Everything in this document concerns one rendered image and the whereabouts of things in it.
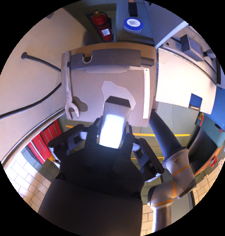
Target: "light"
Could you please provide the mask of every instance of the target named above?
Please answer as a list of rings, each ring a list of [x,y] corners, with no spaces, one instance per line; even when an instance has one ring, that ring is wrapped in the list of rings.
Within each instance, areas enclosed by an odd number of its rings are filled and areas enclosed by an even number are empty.
[[[124,131],[125,118],[107,114],[101,130],[99,144],[110,148],[119,148]]]

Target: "red tool cabinet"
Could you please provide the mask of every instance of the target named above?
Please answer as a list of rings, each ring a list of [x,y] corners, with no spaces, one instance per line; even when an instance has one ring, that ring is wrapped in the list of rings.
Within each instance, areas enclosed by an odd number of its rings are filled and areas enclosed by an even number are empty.
[[[55,120],[28,143],[28,147],[41,164],[44,164],[47,158],[51,161],[55,160],[49,150],[48,142],[60,134],[62,134],[62,132],[58,121]]]

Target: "fire extinguisher label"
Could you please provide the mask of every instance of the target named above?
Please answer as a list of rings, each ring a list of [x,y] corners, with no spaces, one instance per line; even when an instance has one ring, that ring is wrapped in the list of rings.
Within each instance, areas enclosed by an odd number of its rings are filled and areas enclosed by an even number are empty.
[[[109,31],[109,29],[104,29],[104,30],[102,30],[102,33],[104,36],[106,36],[106,35],[110,34],[110,31]]]

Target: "orange stripe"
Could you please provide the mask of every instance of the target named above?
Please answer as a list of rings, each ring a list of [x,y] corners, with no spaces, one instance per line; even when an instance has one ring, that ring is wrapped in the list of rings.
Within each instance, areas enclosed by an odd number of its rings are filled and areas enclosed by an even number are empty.
[[[175,191],[175,184],[174,184],[174,180],[172,179],[170,182],[171,182],[171,186],[172,186],[172,190],[173,190],[173,195],[174,195],[174,198],[176,198],[176,197],[177,197],[177,195],[176,195],[176,191]]]
[[[189,168],[189,167],[190,167],[190,165],[181,168],[179,171],[177,171],[175,174],[173,174],[172,177],[174,177],[175,175],[177,175],[178,173],[182,172],[183,170],[185,170],[185,169],[187,169],[187,168]]]
[[[171,203],[171,202],[173,202],[173,199],[170,199],[170,200],[167,200],[167,201],[164,201],[164,202],[161,202],[161,203],[157,203],[157,204],[151,205],[150,207],[156,207],[156,206],[160,206],[160,205],[163,205],[163,204],[166,204],[166,203]]]

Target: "workbench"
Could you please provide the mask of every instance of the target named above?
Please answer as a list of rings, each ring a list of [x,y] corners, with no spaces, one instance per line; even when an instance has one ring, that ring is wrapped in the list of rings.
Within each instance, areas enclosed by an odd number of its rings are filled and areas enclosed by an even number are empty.
[[[130,101],[131,111],[128,122],[131,126],[147,127],[154,100],[156,84],[156,49],[136,43],[99,43],[71,50],[71,55],[83,53],[85,58],[91,57],[92,51],[101,49],[133,49],[140,50],[141,57],[154,59],[154,66],[121,66],[105,65],[87,68],[70,69],[73,101],[79,107],[80,117],[73,114],[73,120],[94,122],[103,115],[104,103],[109,96],[121,97]],[[144,105],[144,69],[149,69],[150,85],[149,102]],[[62,93],[66,105],[64,54],[61,65]],[[147,118],[144,109],[148,110]]]

